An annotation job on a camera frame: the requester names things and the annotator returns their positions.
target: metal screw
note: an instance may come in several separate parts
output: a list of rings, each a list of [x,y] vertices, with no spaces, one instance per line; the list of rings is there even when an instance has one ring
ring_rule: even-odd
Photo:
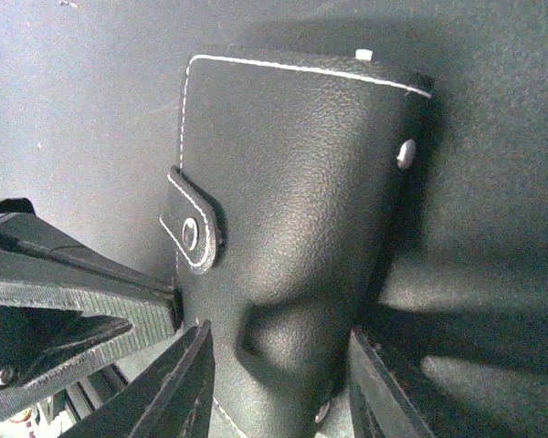
[[[192,217],[189,217],[184,221],[182,238],[184,249],[193,251],[197,246],[197,241],[199,239],[199,227],[197,226],[196,220]]]
[[[325,417],[327,416],[327,413],[329,412],[330,407],[331,407],[331,401],[328,400],[319,409],[319,413],[317,413],[317,415],[314,417],[314,422],[316,422],[317,424],[322,422],[325,419]]]
[[[416,155],[416,142],[412,139],[406,140],[402,146],[400,146],[400,153],[398,153],[397,161],[400,169],[407,169],[412,164],[414,156]]]
[[[16,378],[16,370],[12,365],[6,365],[0,370],[0,386],[7,386]]]

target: black plastic part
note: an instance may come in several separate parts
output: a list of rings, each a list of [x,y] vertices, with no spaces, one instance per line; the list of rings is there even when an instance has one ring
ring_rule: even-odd
[[[128,388],[63,438],[206,438],[215,362],[211,325],[190,328]]]
[[[6,213],[35,214],[35,207],[27,198],[0,199],[0,214]]]
[[[0,421],[180,327],[171,286],[9,213],[30,203],[0,205],[0,370],[16,370],[0,386]]]
[[[435,436],[359,327],[349,345],[349,391],[355,438]]]

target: textured leather surface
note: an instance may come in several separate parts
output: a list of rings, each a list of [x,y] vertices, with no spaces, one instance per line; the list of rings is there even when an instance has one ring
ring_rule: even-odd
[[[212,321],[216,406],[232,427],[305,436],[341,369],[430,81],[350,58],[217,53],[187,69],[180,165],[225,245],[203,276],[179,258],[185,325]]]

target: leather tab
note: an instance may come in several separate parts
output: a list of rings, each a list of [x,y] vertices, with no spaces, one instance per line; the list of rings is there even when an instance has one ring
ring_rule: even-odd
[[[204,274],[216,261],[219,230],[213,208],[173,166],[161,225],[176,243],[193,274]]]

